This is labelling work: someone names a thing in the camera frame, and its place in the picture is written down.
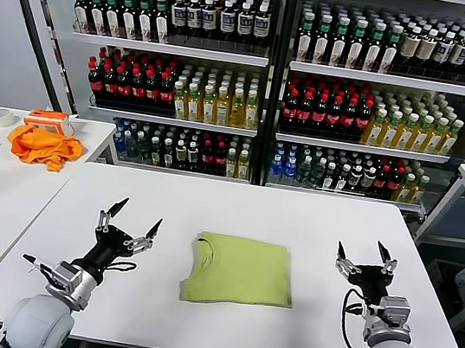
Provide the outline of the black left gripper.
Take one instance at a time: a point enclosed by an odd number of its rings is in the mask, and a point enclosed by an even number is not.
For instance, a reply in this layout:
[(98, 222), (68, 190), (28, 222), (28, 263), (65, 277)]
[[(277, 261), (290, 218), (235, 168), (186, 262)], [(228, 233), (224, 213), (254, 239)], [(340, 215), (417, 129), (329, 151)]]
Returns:
[(152, 248), (153, 240), (155, 239), (158, 228), (162, 223), (162, 218), (157, 221), (145, 236), (132, 238), (126, 232), (109, 228), (112, 218), (114, 218), (126, 203), (128, 197), (124, 200), (114, 203), (108, 210), (101, 210), (99, 222), (95, 229), (96, 244), (91, 250), (81, 258), (74, 259), (72, 264), (82, 268), (92, 276), (104, 276), (107, 270), (116, 270), (117, 272), (129, 272), (137, 267), (133, 262), (115, 262), (117, 258), (132, 257), (143, 253), (147, 249)]

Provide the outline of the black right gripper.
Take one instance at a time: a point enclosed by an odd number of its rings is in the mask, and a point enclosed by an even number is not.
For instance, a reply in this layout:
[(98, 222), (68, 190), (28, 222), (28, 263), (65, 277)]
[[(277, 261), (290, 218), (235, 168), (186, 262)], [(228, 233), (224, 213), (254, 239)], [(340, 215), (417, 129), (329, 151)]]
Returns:
[(387, 287), (392, 283), (397, 259), (393, 259), (386, 246), (378, 241), (378, 251), (383, 266), (356, 266), (346, 257), (342, 241), (339, 242), (335, 266), (351, 285), (359, 287), (363, 297), (379, 299), (387, 296)]

